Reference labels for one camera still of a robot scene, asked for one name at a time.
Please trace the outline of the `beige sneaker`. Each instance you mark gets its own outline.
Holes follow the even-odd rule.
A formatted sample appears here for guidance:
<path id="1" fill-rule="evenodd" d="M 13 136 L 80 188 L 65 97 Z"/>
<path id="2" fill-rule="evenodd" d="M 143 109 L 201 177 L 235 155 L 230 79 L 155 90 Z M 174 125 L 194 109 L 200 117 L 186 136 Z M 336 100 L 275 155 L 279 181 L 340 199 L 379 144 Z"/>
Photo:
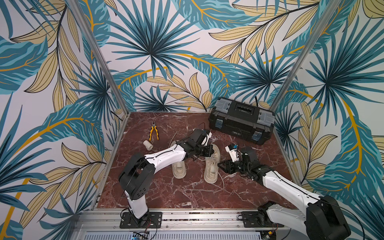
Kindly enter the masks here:
<path id="1" fill-rule="evenodd" d="M 176 179 L 183 179 L 187 174 L 187 168 L 185 164 L 185 157 L 180 162 L 172 164 L 173 175 Z"/>
<path id="2" fill-rule="evenodd" d="M 218 146 L 213 144 L 213 150 L 214 153 L 205 159 L 206 168 L 204 172 L 204 179 L 209 184 L 214 184 L 218 180 L 218 163 L 221 161 L 221 153 Z"/>

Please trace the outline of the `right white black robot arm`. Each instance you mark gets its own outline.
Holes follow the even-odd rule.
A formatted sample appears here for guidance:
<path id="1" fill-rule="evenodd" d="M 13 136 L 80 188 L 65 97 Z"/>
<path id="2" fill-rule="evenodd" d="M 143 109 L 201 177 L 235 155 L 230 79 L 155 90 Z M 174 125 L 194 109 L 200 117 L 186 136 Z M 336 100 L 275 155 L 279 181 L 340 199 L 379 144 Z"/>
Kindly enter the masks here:
<path id="1" fill-rule="evenodd" d="M 337 201 L 331 196 L 321 197 L 293 182 L 258 160 L 256 151 L 237 145 L 226 146 L 230 160 L 220 162 L 219 168 L 227 174 L 239 173 L 274 191 L 295 206 L 288 209 L 269 201 L 256 212 L 242 212 L 246 228 L 285 226 L 302 233 L 311 240 L 345 240 L 351 229 Z"/>

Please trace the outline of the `small beige cylinder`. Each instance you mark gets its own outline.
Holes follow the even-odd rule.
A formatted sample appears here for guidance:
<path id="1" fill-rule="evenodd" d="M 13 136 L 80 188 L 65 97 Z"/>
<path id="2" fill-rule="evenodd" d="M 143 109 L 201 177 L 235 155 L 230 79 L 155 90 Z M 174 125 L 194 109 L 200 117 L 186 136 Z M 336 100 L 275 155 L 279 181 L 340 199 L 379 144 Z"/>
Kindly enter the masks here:
<path id="1" fill-rule="evenodd" d="M 153 144 L 150 141 L 148 141 L 148 140 L 145 140 L 143 142 L 143 145 L 145 146 L 147 151 L 151 151 L 153 149 L 153 147 L 154 147 Z"/>

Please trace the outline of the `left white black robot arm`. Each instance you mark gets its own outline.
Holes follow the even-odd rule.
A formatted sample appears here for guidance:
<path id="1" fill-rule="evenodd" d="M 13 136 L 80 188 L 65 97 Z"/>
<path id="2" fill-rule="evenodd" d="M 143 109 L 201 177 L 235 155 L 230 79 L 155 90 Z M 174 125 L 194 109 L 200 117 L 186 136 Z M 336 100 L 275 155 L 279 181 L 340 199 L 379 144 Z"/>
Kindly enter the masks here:
<path id="1" fill-rule="evenodd" d="M 138 223 L 148 218 L 149 209 L 145 195 L 155 174 L 188 158 L 211 157 L 215 152 L 213 145 L 209 144 L 211 136 L 209 130 L 195 129 L 165 150 L 148 155 L 136 153 L 131 157 L 118 180 L 128 199 L 130 214 Z"/>

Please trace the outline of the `left aluminium corner post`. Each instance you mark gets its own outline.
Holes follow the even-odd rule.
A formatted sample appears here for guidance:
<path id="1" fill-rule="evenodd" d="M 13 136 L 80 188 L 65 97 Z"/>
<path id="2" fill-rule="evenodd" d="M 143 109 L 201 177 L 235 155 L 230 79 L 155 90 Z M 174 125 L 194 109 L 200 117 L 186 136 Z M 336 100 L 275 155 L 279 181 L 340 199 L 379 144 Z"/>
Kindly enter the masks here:
<path id="1" fill-rule="evenodd" d="M 117 99 L 119 106 L 123 110 L 125 117 L 128 117 L 130 114 L 129 110 L 126 108 L 125 101 L 123 100 L 123 98 L 122 98 L 122 96 L 118 90 L 117 84 L 116 84 L 116 82 L 113 78 L 113 75 L 112 75 L 112 73 L 111 73 L 111 71 L 107 65 L 107 62 L 104 59 L 104 56 L 102 55 L 102 52 L 99 48 L 99 45 L 97 43 L 97 40 L 96 40 L 93 32 L 91 30 L 91 27 L 87 23 L 86 17 L 85 17 L 85 15 L 81 9 L 79 1 L 69 0 L 67 2 L 68 2 L 69 7 L 71 8 L 71 10 L 74 14 L 75 20 L 77 21 L 81 30 L 83 31 L 83 34 L 85 35 L 85 38 L 86 38 L 88 44 L 90 45 L 90 49 L 91 49 L 91 51 L 93 51 L 95 58 L 99 64 L 99 67 L 102 69 L 102 71 L 106 77 L 106 80 L 107 80 L 108 84 L 110 85 L 112 92 L 114 93 L 114 95 Z"/>

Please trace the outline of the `yellow handled pliers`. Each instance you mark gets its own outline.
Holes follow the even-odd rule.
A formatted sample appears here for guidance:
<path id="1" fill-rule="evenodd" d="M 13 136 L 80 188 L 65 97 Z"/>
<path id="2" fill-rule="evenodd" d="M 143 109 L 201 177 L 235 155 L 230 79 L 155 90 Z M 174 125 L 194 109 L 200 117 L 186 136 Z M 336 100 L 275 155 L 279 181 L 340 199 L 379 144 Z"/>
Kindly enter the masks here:
<path id="1" fill-rule="evenodd" d="M 154 137 L 156 138 L 156 140 L 160 140 L 160 137 L 159 137 L 159 132 L 158 132 L 158 129 L 157 129 L 157 125 L 156 125 L 156 121 L 153 121 L 152 123 L 152 127 L 151 127 L 151 130 L 150 130 L 150 135 L 149 135 L 149 141 L 151 142 Z"/>

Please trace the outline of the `black grey toolbox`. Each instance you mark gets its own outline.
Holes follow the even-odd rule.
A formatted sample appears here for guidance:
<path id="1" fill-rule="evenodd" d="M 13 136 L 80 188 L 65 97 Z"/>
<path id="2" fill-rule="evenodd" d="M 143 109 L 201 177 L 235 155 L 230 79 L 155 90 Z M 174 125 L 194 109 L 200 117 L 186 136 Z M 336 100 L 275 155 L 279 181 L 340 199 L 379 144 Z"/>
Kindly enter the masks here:
<path id="1" fill-rule="evenodd" d="M 220 98 L 211 110 L 209 123 L 212 130 L 263 145 L 271 139 L 275 114 L 256 106 Z"/>

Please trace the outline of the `aluminium front rail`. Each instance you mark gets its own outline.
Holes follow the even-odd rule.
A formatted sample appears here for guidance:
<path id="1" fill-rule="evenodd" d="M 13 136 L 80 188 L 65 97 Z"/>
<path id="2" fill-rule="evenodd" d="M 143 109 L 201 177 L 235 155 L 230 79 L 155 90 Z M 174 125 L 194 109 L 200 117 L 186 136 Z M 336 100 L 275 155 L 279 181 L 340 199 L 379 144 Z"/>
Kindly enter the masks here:
<path id="1" fill-rule="evenodd" d="M 86 211 L 80 215 L 72 240 L 307 240 L 289 227 L 245 228 L 237 220 L 249 209 L 151 209 L 162 212 L 158 229 L 120 229 L 122 209 Z"/>

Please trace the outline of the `aluminium corner post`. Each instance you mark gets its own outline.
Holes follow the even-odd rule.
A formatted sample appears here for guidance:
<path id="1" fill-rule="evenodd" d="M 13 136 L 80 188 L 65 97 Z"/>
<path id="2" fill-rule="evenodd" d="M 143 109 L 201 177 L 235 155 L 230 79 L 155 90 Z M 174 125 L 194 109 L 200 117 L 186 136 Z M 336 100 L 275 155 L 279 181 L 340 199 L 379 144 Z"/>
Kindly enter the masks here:
<path id="1" fill-rule="evenodd" d="M 319 37 L 322 35 L 323 30 L 327 26 L 329 20 L 331 19 L 333 13 L 337 10 L 341 0 L 337 1 L 330 1 L 327 7 L 325 8 L 324 14 L 319 17 L 319 23 L 315 25 L 314 32 L 309 36 L 306 44 L 304 45 L 303 50 L 297 57 L 297 60 L 295 61 L 295 64 L 293 65 L 292 69 L 290 70 L 285 82 L 282 84 L 278 94 L 276 95 L 273 104 L 270 107 L 270 110 L 275 112 L 278 108 L 279 102 L 284 97 L 285 92 L 288 90 L 291 82 L 293 81 L 294 77 L 296 76 L 298 70 L 300 69 L 302 63 L 306 59 L 307 55 L 310 53 L 312 48 L 314 47 L 315 43 L 319 39 Z"/>
<path id="2" fill-rule="evenodd" d="M 130 114 L 129 110 L 126 108 L 125 101 L 123 100 L 123 98 L 122 98 L 122 96 L 118 90 L 117 84 L 116 84 L 116 82 L 113 78 L 113 75 L 112 75 L 112 73 L 111 73 L 111 71 L 107 65 L 107 62 L 104 59 L 104 56 L 102 55 L 102 52 L 99 48 L 99 45 L 97 43 L 97 40 L 96 40 L 93 32 L 91 30 L 91 27 L 87 23 L 86 17 L 85 17 L 85 15 L 81 9 L 79 1 L 69 0 L 67 2 L 68 2 L 69 7 L 71 8 L 71 10 L 74 14 L 75 20 L 77 21 L 81 30 L 83 31 L 83 34 L 85 35 L 85 38 L 86 38 L 88 44 L 90 45 L 90 49 L 91 49 L 91 51 L 93 51 L 95 58 L 99 64 L 99 67 L 102 69 L 102 71 L 106 77 L 106 80 L 107 80 L 108 84 L 110 85 L 112 92 L 114 93 L 114 95 L 117 99 L 119 106 L 123 110 L 125 117 L 128 117 Z"/>

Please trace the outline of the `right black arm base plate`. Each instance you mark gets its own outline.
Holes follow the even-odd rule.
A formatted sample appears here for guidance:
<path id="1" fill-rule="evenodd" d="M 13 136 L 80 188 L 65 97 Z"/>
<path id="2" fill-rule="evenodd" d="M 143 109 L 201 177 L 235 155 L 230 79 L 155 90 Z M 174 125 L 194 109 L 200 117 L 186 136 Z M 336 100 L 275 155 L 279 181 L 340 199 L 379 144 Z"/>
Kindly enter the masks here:
<path id="1" fill-rule="evenodd" d="M 237 220 L 243 222 L 245 228 L 280 228 L 284 225 L 271 222 L 263 212 L 241 212 Z"/>

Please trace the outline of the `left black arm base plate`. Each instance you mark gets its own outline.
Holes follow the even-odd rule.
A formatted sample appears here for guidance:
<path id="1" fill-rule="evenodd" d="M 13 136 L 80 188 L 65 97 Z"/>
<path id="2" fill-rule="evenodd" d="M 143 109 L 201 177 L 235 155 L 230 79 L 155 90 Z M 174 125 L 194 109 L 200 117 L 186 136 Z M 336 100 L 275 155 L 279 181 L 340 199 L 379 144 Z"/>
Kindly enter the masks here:
<path id="1" fill-rule="evenodd" d="M 162 212 L 148 212 L 140 219 L 130 212 L 124 212 L 121 215 L 120 229 L 158 229 L 162 225 L 162 218 Z"/>

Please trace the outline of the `right aluminium corner post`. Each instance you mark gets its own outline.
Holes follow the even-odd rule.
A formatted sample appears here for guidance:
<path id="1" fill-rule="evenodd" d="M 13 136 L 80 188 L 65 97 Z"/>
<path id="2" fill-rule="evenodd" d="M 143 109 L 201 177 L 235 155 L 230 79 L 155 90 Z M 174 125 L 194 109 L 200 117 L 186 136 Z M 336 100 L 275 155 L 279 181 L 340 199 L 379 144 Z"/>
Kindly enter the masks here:
<path id="1" fill-rule="evenodd" d="M 304 45 L 303 50 L 297 57 L 297 60 L 295 61 L 295 64 L 293 65 L 292 69 L 290 70 L 285 82 L 282 84 L 278 94 L 276 95 L 273 104 L 270 107 L 270 110 L 275 112 L 278 108 L 279 102 L 284 97 L 285 92 L 288 90 L 291 82 L 293 81 L 294 77 L 296 76 L 298 70 L 300 69 L 302 63 L 306 59 L 307 55 L 310 53 L 312 48 L 314 47 L 315 43 L 319 39 L 319 37 L 322 35 L 323 30 L 327 26 L 329 20 L 331 19 L 333 13 L 337 10 L 341 0 L 337 1 L 330 1 L 327 7 L 325 8 L 324 14 L 319 17 L 319 23 L 315 25 L 314 32 L 309 36 L 306 44 Z"/>

